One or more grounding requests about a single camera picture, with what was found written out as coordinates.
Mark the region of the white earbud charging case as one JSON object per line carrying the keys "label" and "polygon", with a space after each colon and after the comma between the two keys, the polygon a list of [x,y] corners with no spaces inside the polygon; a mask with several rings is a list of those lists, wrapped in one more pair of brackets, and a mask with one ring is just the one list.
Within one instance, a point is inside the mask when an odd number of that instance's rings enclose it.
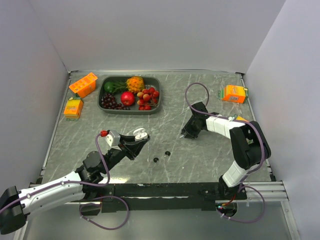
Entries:
{"label": "white earbud charging case", "polygon": [[133,131],[134,139],[135,141],[140,141],[143,139],[148,138],[148,133],[146,132],[146,129],[141,127]]}

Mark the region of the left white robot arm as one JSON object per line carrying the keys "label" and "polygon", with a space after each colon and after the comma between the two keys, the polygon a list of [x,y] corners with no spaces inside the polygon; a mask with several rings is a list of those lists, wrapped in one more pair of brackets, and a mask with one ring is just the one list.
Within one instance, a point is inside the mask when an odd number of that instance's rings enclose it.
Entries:
{"label": "left white robot arm", "polygon": [[150,140],[142,128],[134,135],[102,130],[96,137],[105,138],[110,149],[90,152],[75,171],[35,187],[7,188],[0,197],[0,233],[7,235],[21,229],[29,217],[73,201],[93,201],[99,190],[109,185],[110,170],[123,158],[134,160]]}

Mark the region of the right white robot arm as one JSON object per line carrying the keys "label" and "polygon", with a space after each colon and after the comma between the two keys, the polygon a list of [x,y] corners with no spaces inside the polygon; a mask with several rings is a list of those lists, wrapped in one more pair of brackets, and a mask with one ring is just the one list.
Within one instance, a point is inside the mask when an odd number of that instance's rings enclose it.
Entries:
{"label": "right white robot arm", "polygon": [[256,121],[209,113],[203,102],[191,105],[190,109],[192,116],[181,130],[184,138],[196,139],[201,131],[207,131],[222,135],[231,142],[234,161],[220,177],[218,187],[219,195],[230,199],[236,193],[236,187],[271,156],[270,146]]}

